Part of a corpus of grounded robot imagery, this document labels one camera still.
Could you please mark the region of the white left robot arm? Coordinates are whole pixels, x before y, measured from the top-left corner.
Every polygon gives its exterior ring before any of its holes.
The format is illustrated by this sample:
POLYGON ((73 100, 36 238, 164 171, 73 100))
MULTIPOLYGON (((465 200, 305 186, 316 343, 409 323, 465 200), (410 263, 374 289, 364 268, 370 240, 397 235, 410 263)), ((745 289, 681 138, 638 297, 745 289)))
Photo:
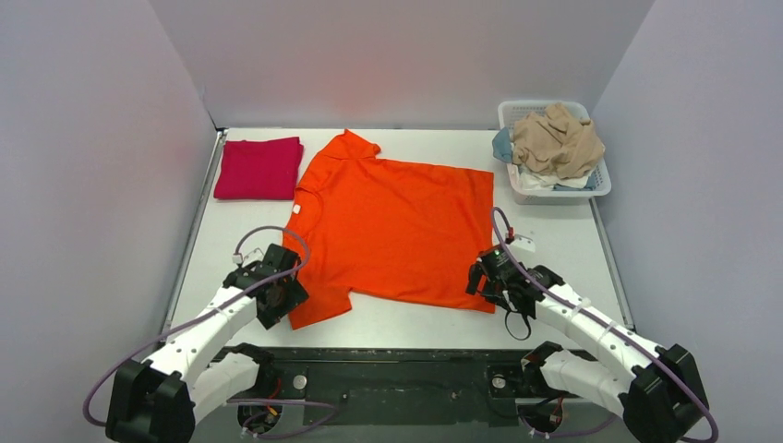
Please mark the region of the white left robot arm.
POLYGON ((297 280, 302 258, 270 245, 262 258, 239 263, 223 280, 198 321, 115 375, 105 434, 115 442, 188 442, 196 425, 234 395, 274 394, 280 388, 271 353, 228 342, 245 325, 270 329, 302 305, 297 280))

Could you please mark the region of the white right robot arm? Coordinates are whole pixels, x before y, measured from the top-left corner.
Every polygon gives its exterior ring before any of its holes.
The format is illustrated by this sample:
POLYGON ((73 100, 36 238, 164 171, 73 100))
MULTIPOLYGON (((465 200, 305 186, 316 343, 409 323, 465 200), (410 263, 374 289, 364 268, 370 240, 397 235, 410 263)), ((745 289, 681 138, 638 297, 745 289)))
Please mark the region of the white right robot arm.
POLYGON ((525 269, 504 245, 471 266, 466 291, 524 323, 545 324, 577 343, 583 358, 544 341, 521 360, 525 389, 536 396, 569 393, 619 417, 640 442, 685 441, 709 412, 697 364, 680 345, 664 348, 616 323, 560 275, 525 269))

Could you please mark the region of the orange t-shirt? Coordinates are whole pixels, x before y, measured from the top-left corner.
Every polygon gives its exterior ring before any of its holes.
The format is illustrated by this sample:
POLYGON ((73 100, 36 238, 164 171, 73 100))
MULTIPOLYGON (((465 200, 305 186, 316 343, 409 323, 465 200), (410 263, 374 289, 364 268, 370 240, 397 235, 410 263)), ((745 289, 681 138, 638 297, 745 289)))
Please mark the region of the orange t-shirt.
POLYGON ((468 271, 492 243, 490 172, 381 157, 351 131, 334 137, 295 189, 283 243, 308 252, 298 279, 308 299, 294 329, 338 317, 352 293, 493 313, 466 292, 468 271))

